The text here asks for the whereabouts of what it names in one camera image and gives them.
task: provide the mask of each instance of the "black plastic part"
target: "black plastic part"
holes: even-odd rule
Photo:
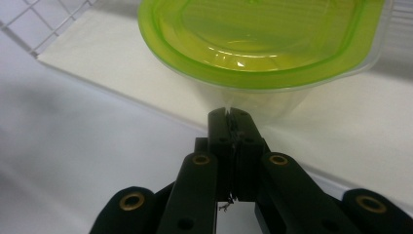
[[[215,233],[217,169],[212,154],[185,158],[156,233]]]
[[[261,189],[255,202],[255,216],[264,234],[285,233],[286,226],[267,192]]]
[[[174,185],[175,183],[173,182],[155,194],[156,204],[151,218],[151,223],[153,223],[153,227],[149,228],[151,232],[148,232],[148,234],[156,232],[158,224],[161,221],[162,216],[164,215],[165,207],[167,206],[169,196]]]
[[[218,159],[217,201],[227,202],[233,190],[234,142],[229,130],[225,108],[211,111],[208,116],[207,152]]]
[[[259,162],[268,148],[251,116],[232,108],[230,130],[236,139],[234,195],[239,201],[255,202],[259,184]]]
[[[380,194],[367,189],[349,190],[341,205],[364,233],[413,234],[413,219]]]
[[[194,152],[208,152],[207,142],[208,140],[206,137],[196,137]]]
[[[271,199],[277,207],[286,233],[360,233],[291,157],[268,153],[262,157],[261,164],[263,189],[260,191],[265,191],[268,196],[263,197]]]
[[[141,194],[143,203],[136,209],[125,211],[121,208],[121,201],[130,194]],[[136,197],[131,197],[130,203],[139,202]],[[146,188],[130,187],[113,196],[100,212],[91,234],[148,234],[154,233],[153,212],[155,208],[155,195]]]

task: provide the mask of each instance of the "lime green lid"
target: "lime green lid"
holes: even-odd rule
[[[167,66],[224,87],[321,82],[368,55],[384,0],[143,0],[141,34]]]

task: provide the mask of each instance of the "white table surface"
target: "white table surface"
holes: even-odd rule
[[[116,191],[174,180],[194,138],[207,134],[214,103],[151,55],[137,7],[102,0],[85,13],[39,57],[64,73],[1,35],[4,233],[87,232]],[[370,71],[313,88],[291,113],[258,126],[263,137],[335,195],[362,186],[412,212],[410,49],[388,43]],[[218,233],[257,232],[250,205],[232,211]]]

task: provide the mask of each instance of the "translucent plastic container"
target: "translucent plastic container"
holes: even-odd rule
[[[392,7],[392,0],[143,0],[138,22],[166,66],[212,85],[200,85],[206,98],[274,116],[301,101],[303,88],[371,67]]]

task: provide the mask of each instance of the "wire rack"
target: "wire rack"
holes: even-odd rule
[[[2,0],[0,28],[37,57],[98,0]]]
[[[98,0],[2,0],[0,28],[37,57]],[[388,50],[413,58],[413,1],[395,0]]]

